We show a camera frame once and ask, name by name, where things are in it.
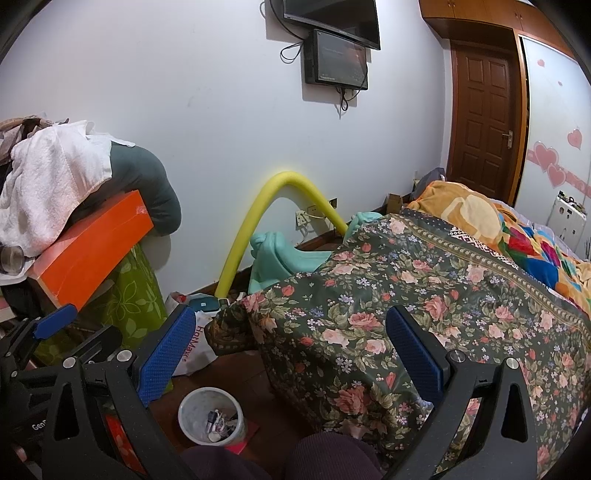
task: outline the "tv screen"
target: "tv screen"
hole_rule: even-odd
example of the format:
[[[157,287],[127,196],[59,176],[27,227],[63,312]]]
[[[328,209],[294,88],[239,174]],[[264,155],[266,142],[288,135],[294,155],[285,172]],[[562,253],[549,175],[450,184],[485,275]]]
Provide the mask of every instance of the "tv screen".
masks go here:
[[[283,15],[380,49],[375,0],[283,0]]]

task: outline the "purple pants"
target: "purple pants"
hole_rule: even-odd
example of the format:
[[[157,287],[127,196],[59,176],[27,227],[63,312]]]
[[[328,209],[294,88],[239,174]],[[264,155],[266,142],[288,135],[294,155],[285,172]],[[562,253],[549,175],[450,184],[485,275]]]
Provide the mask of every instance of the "purple pants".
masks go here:
[[[224,448],[197,446],[181,458],[200,480],[271,480],[257,464]],[[367,444],[337,433],[301,440],[287,459],[284,480],[381,480],[378,458]]]

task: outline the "plastic bag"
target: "plastic bag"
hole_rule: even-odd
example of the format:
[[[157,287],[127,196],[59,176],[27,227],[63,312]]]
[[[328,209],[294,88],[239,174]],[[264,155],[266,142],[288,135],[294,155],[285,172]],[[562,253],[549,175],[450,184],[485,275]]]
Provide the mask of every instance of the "plastic bag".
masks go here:
[[[187,296],[173,292],[166,299],[164,307],[170,315],[178,305],[184,304],[185,302],[188,302]],[[197,370],[205,368],[217,358],[217,355],[213,353],[213,349],[209,346],[205,338],[205,327],[211,321],[212,317],[209,314],[203,312],[195,313],[195,333],[173,373],[174,377],[191,375]]]

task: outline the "gray pillow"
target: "gray pillow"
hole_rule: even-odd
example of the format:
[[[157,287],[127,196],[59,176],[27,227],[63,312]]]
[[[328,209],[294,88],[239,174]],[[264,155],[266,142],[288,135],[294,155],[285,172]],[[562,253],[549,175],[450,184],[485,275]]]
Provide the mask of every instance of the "gray pillow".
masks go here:
[[[77,221],[96,210],[107,198],[120,192],[139,190],[154,230],[159,235],[170,235],[181,224],[181,206],[162,162],[142,147],[111,144],[111,170],[113,176],[72,213]]]

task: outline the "wooden floor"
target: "wooden floor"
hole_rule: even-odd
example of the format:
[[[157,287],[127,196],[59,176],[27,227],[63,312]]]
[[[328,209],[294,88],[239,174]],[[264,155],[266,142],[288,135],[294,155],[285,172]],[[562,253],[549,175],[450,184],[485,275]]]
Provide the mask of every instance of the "wooden floor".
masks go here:
[[[232,394],[245,417],[260,428],[242,452],[244,458],[263,467],[274,479],[281,478],[283,464],[295,444],[310,434],[301,417],[273,394],[258,352],[219,357],[190,377],[175,377],[174,389],[150,404],[150,410],[178,452],[194,446],[178,426],[181,400],[200,387],[218,387]]]

